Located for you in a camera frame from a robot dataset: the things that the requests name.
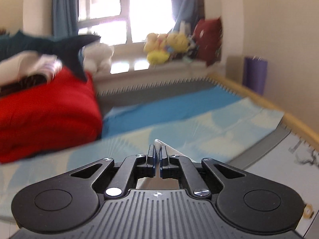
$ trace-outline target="folded red blanket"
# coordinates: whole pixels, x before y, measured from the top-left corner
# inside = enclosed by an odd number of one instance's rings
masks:
[[[0,162],[89,143],[101,130],[92,78],[63,68],[49,84],[0,99]]]

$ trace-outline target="window frame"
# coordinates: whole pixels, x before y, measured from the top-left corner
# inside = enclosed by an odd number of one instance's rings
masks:
[[[120,0],[121,12],[120,15],[103,17],[97,19],[88,19],[78,21],[78,28],[90,28],[95,25],[109,23],[113,21],[125,21],[126,22],[126,44],[132,44],[132,31],[130,22],[130,0]]]

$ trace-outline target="wooden bed frame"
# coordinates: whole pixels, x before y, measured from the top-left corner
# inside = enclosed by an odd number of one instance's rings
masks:
[[[293,133],[296,133],[302,140],[304,140],[304,142],[307,142],[316,151],[319,151],[319,134],[313,131],[302,121],[294,117],[292,114],[285,112],[283,109],[258,95],[257,93],[253,92],[252,90],[239,85],[229,79],[226,79],[219,74],[210,73],[208,77],[212,80],[215,80],[226,89],[229,89],[230,91],[233,91],[234,93],[242,97],[249,97],[254,103],[261,107],[284,112],[285,114],[281,121],[282,124],[286,125],[289,129],[291,129]]]

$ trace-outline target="yellow round object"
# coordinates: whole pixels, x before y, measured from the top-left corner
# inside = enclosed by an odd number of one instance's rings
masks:
[[[147,61],[151,65],[158,65],[165,63],[170,57],[170,54],[164,50],[154,50],[147,54]]]

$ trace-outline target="purple cylinder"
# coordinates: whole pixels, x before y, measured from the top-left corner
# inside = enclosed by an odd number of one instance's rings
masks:
[[[263,95],[268,62],[258,57],[245,57],[242,84]]]

